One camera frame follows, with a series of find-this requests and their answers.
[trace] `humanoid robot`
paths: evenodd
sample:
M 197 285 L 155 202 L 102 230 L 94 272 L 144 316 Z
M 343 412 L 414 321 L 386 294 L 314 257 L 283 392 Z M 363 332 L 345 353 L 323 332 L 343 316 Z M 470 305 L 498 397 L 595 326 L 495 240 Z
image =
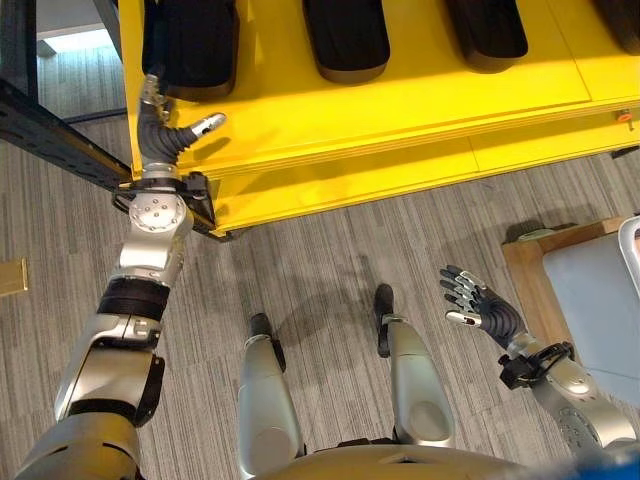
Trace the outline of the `humanoid robot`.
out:
M 143 173 L 129 205 L 131 232 L 63 374 L 57 423 L 33 447 L 19 480 L 143 478 L 136 428 L 159 401 L 164 361 L 153 352 L 193 226 L 176 162 L 225 120 L 214 114 L 187 128 L 166 127 L 158 84 L 147 75 L 140 99 Z M 473 274 L 454 266 L 441 273 L 445 298 L 456 307 L 446 318 L 483 330 L 506 350 L 501 379 L 510 388 L 531 388 L 577 456 L 615 463 L 637 454 L 632 425 L 574 361 L 570 344 L 541 344 L 517 311 Z M 391 360 L 391 437 L 307 452 L 283 376 L 282 347 L 267 316 L 258 314 L 250 320 L 238 398 L 239 476 L 455 480 L 514 471 L 508 462 L 451 448 L 448 400 L 424 343 L 394 312 L 390 286 L 378 287 L 374 312 L 378 353 Z

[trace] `black foot-shaped object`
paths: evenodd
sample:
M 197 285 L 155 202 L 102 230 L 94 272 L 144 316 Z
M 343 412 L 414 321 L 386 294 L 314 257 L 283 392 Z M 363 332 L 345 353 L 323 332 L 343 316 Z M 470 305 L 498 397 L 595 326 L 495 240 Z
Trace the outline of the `black foot-shaped object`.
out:
M 373 312 L 376 316 L 376 329 L 378 330 L 378 355 L 388 358 L 389 352 L 389 326 L 382 325 L 382 317 L 393 313 L 393 289 L 386 283 L 381 283 L 376 289 L 373 299 Z
M 278 359 L 280 370 L 284 373 L 287 369 L 287 360 L 284 356 L 284 350 L 282 350 L 280 341 L 273 338 L 273 327 L 271 326 L 269 317 L 267 317 L 265 313 L 258 313 L 249 320 L 249 338 L 255 337 L 256 335 L 268 335 L 271 338 L 273 352 L 276 354 L 276 358 Z

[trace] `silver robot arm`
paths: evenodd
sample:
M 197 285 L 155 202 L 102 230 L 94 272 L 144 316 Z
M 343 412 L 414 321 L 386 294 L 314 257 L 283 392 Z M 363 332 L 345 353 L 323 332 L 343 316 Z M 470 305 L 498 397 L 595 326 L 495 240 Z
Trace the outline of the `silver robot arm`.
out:
M 446 318 L 484 330 L 507 351 L 500 359 L 501 380 L 510 389 L 531 388 L 578 459 L 593 459 L 618 447 L 640 448 L 629 420 L 574 361 L 571 344 L 541 344 L 527 332 L 518 312 L 472 273 L 449 265 L 441 274 L 445 299 L 457 307 Z
M 180 152 L 220 126 L 215 114 L 194 125 L 164 125 L 158 78 L 148 75 L 140 102 L 142 179 L 155 179 L 129 204 L 131 232 L 97 312 L 63 373 L 57 424 L 37 442 L 17 479 L 141 479 L 135 428 L 153 416 L 164 360 L 154 355 L 169 292 L 182 268 L 193 215 L 177 191 Z

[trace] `black metal beam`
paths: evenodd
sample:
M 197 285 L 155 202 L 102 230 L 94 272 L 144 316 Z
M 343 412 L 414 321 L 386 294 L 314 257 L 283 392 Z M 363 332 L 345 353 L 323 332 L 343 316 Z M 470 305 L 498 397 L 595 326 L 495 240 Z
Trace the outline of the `black metal beam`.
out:
M 0 0 L 0 78 L 38 101 L 36 0 Z
M 122 60 L 122 46 L 120 45 L 120 19 L 118 18 L 116 4 L 114 4 L 113 0 L 93 0 L 93 3 L 98 10 L 98 15 L 100 15 L 100 18 L 102 19 L 104 28 L 109 32 L 109 36 L 113 42 L 113 48 L 116 49 L 120 60 Z
M 1 78 L 0 138 L 110 191 L 131 180 L 127 165 Z

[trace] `yellow shelf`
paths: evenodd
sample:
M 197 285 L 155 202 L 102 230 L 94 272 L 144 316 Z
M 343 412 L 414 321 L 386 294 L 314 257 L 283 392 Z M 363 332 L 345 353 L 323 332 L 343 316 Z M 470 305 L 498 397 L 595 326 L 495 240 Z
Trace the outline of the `yellow shelf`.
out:
M 217 233 L 640 142 L 611 114 L 221 180 Z
M 509 70 L 487 75 L 470 71 L 460 57 L 442 1 L 384 0 L 392 48 L 387 70 L 373 82 L 345 87 L 324 80 L 316 71 L 301 0 L 238 0 L 241 33 L 236 89 L 218 102 L 178 101 L 179 117 L 174 118 L 176 124 L 184 125 L 220 110 L 229 116 L 229 122 L 220 131 L 222 137 L 205 138 L 185 153 L 181 170 L 222 178 L 640 104 L 640 91 L 627 85 L 632 60 L 615 46 L 606 29 L 589 32 L 586 40 L 575 32 L 569 35 L 570 45 L 576 37 L 580 45 L 586 41 L 608 52 L 576 61 L 564 38 L 563 29 L 571 30 L 573 25 L 570 18 L 564 18 L 567 12 L 555 7 L 552 12 L 545 0 L 520 0 L 518 5 L 530 52 Z M 578 10 L 582 10 L 580 21 L 599 21 L 592 9 Z M 142 0 L 122 2 L 120 14 L 137 170 Z M 589 49 L 579 53 L 588 56 Z M 592 87 L 582 64 L 587 70 L 600 65 L 605 71 L 618 65 L 627 77 L 615 76 L 607 85 L 593 75 Z
M 640 95 L 640 57 L 621 54 L 593 0 L 549 2 L 594 101 Z

